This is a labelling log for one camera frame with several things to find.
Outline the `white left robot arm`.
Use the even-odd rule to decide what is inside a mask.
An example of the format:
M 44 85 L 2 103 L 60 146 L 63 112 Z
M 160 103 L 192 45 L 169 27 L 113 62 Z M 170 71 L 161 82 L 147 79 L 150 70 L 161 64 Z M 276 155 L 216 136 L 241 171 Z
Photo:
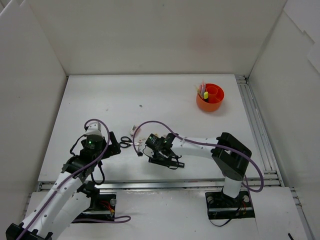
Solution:
M 101 161 L 121 153 L 113 132 L 104 138 L 99 130 L 84 134 L 82 149 L 63 166 L 58 179 L 41 203 L 21 223 L 6 230 L 8 240 L 56 240 L 85 211 L 100 207 L 102 196 L 97 184 L 87 181 Z

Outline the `yellow slim highlighter pen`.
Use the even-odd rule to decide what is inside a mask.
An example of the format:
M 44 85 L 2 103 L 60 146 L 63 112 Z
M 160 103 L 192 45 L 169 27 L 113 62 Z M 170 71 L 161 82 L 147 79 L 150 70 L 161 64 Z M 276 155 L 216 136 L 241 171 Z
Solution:
M 200 84 L 200 92 L 202 93 L 203 91 L 203 83 L 204 83 L 204 80 L 202 80 L 201 84 Z

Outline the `yellow capped black highlighter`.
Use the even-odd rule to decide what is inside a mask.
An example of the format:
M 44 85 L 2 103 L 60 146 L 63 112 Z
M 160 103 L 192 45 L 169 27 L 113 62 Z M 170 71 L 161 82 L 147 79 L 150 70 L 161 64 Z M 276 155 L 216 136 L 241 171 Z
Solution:
M 206 91 L 206 92 L 204 92 L 204 94 L 203 94 L 203 99 L 205 100 L 205 101 L 207 101 L 208 99 L 209 99 L 209 93 Z

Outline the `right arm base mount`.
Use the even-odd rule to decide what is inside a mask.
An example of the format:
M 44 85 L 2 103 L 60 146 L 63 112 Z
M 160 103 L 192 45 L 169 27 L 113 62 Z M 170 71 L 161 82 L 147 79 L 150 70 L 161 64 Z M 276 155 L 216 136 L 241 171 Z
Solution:
M 205 200 L 209 220 L 235 220 L 255 218 L 253 204 L 247 191 L 240 191 L 236 198 L 220 192 L 206 192 Z

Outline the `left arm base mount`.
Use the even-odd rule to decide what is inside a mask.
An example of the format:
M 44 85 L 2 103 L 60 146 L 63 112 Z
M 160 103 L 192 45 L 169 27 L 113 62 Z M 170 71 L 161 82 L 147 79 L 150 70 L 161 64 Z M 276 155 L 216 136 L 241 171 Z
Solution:
M 96 185 L 89 181 L 85 183 L 77 192 L 84 193 L 90 198 L 90 205 L 83 210 L 72 222 L 78 223 L 95 223 L 94 220 L 114 222 L 115 205 L 117 203 L 117 195 L 115 192 L 101 192 Z

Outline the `blue slim highlighter pen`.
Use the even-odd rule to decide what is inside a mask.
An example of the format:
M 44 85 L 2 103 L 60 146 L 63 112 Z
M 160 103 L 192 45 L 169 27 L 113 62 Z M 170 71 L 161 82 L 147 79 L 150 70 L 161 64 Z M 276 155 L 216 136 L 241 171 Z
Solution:
M 205 82 L 203 81 L 202 83 L 201 83 L 201 94 L 203 95 L 204 94 L 204 92 L 205 92 Z

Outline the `pink white mini stapler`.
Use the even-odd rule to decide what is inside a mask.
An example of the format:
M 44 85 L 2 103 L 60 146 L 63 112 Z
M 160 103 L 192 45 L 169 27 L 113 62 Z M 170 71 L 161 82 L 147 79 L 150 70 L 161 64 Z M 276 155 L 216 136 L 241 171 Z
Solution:
M 129 134 L 130 134 L 131 136 L 133 136 L 133 135 L 136 135 L 139 131 L 140 131 L 139 126 L 138 126 L 138 125 L 134 125 L 134 126 L 131 128 Z

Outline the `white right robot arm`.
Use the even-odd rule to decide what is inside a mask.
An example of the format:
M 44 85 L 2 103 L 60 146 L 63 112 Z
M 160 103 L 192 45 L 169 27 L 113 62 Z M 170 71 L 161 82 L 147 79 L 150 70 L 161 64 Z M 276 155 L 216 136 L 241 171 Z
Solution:
M 149 162 L 168 168 L 183 168 L 184 156 L 212 159 L 221 170 L 224 179 L 221 200 L 227 206 L 239 201 L 242 181 L 245 177 L 252 152 L 233 135 L 223 132 L 216 138 L 207 138 L 204 144 L 199 138 L 182 138 L 169 133 L 166 137 L 150 134 L 141 150 L 147 153 Z

